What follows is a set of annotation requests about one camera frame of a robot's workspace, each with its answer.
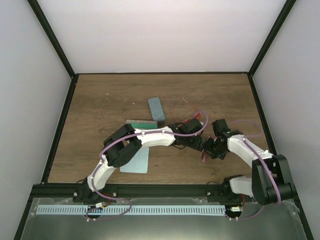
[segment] gray floor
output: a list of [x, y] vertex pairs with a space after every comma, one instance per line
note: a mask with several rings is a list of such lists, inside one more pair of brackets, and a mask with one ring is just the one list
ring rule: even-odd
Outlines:
[[[248, 203], [244, 216], [259, 209]], [[229, 221], [223, 216], [122, 216], [86, 222], [83, 216], [29, 216], [23, 240], [305, 240], [297, 213], [290, 203], [268, 205], [254, 219]]]

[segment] blue eraser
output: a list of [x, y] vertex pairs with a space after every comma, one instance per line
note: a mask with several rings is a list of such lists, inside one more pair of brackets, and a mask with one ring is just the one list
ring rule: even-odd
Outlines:
[[164, 123], [166, 118], [160, 103], [160, 99], [158, 97], [149, 98], [148, 103], [153, 121], [157, 121], [159, 124]]

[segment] robotic arm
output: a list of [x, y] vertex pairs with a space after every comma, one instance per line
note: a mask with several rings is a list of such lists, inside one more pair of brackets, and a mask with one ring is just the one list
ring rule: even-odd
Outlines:
[[[110, 146], [110, 148], [101, 155], [102, 160], [92, 174], [86, 178], [88, 191], [103, 189], [114, 170], [127, 164], [140, 148], [186, 146], [197, 151], [205, 151], [212, 159], [223, 160], [228, 152], [232, 152], [252, 168], [252, 178], [237, 175], [224, 179], [224, 194], [227, 197], [234, 194], [245, 194], [254, 197], [260, 205], [277, 202], [276, 191], [257, 154], [273, 174], [281, 199], [291, 199], [297, 194], [287, 159], [284, 156], [273, 155], [267, 150], [262, 150], [245, 139], [244, 134], [239, 130], [230, 130], [224, 119], [212, 123], [215, 139], [211, 137], [207, 139], [200, 135], [182, 136], [196, 133], [202, 127], [196, 118], [192, 118], [187, 123], [175, 123], [151, 130], [135, 129], [130, 124], [123, 125], [104, 141], [104, 147]], [[119, 141], [128, 135], [132, 137]]]

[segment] white wall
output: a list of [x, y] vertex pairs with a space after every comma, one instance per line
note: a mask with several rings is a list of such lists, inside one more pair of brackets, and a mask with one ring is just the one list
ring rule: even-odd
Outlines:
[[40, 183], [70, 77], [26, 0], [0, 8], [0, 239]]
[[285, 0], [39, 0], [77, 73], [248, 71]]
[[320, 1], [298, 0], [254, 75], [278, 153], [320, 238]]

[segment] wooden table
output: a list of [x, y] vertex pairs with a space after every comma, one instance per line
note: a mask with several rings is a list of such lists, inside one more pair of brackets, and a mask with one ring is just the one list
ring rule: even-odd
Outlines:
[[[148, 99], [159, 97], [165, 124], [205, 110], [209, 123], [246, 119], [261, 124], [245, 74], [89, 74], [80, 75], [49, 176], [50, 183], [72, 183], [88, 176], [99, 161], [104, 140], [126, 120], [152, 120]], [[237, 123], [247, 135], [259, 133], [250, 123]], [[211, 124], [203, 136], [214, 134]], [[251, 141], [267, 149], [265, 135]], [[228, 153], [224, 160], [201, 161], [201, 152], [185, 148], [152, 147], [148, 172], [123, 173], [117, 169], [108, 183], [206, 184], [225, 177], [251, 175], [250, 167]]]

